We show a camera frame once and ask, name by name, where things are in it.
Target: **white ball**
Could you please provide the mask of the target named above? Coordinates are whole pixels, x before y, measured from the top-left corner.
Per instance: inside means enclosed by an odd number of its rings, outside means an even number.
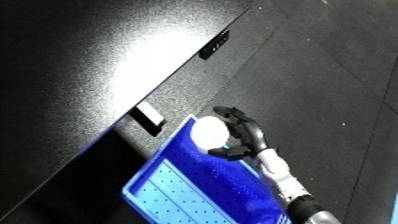
[[[202,117],[192,127],[191,139],[201,153],[223,147],[229,138],[229,131],[223,121],[217,117]]]

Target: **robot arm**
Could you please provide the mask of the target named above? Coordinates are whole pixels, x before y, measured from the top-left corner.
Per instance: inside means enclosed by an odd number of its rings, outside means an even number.
[[[211,156],[228,160],[239,160],[250,156],[257,164],[261,177],[279,206],[295,224],[339,224],[340,222],[311,196],[303,185],[290,173],[289,165],[279,157],[275,149],[268,148],[265,137],[256,122],[245,116],[236,108],[215,107],[214,111],[228,119],[221,121],[215,117],[205,117],[194,125],[192,140],[200,151]],[[205,132],[209,139],[217,139],[214,144],[202,144],[200,131],[214,130],[216,133]],[[228,149],[222,146],[229,135],[239,139],[239,146]]]

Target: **black tabletop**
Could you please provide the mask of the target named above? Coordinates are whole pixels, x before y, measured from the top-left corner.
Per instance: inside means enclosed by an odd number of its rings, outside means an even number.
[[[249,3],[2,1],[0,220]]]

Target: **blue tray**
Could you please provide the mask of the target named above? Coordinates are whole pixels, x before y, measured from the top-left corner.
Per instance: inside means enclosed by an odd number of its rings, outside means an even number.
[[[195,121],[189,116],[123,187],[125,200],[150,223],[290,223],[246,163],[196,150]]]

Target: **dark floor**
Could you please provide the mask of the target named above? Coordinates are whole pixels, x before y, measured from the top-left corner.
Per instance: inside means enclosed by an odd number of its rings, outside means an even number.
[[[5,223],[145,223],[119,190],[188,114],[236,106],[341,221],[390,223],[398,189],[398,2],[257,0],[208,61],[148,101],[157,138],[124,119]]]

